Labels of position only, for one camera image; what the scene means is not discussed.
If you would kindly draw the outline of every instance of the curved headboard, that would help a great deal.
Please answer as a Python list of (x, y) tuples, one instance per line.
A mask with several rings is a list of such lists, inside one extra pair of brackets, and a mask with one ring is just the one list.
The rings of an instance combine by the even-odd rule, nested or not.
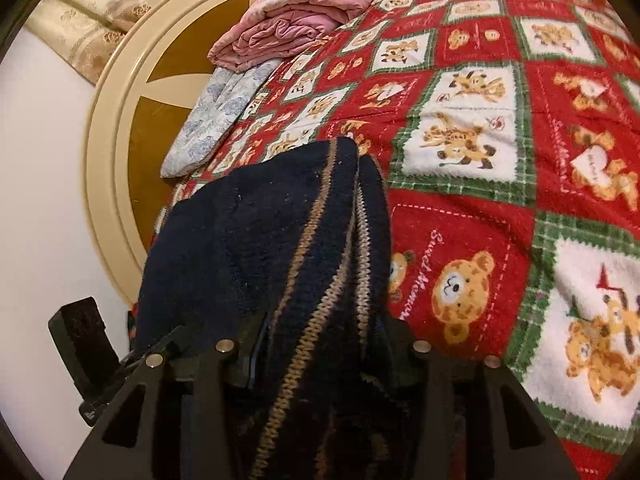
[(82, 170), (98, 254), (119, 293), (137, 301), (146, 250), (172, 183), (164, 156), (213, 66), (213, 42), (255, 0), (164, 0), (127, 34), (96, 87)]

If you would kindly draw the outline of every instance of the teddy bear print blanket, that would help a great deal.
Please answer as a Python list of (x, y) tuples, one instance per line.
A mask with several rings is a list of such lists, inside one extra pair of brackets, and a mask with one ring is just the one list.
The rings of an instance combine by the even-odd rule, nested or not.
[(347, 136), (388, 185), (388, 309), (501, 356), (583, 479), (640, 427), (640, 50), (606, 0), (373, 0), (276, 69), (172, 204)]

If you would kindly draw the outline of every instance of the folded pink blanket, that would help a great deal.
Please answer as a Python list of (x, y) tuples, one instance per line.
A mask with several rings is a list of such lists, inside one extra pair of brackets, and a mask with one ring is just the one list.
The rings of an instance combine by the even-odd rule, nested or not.
[(210, 62), (242, 72), (274, 57), (295, 56), (359, 16), (372, 0), (256, 0), (211, 47)]

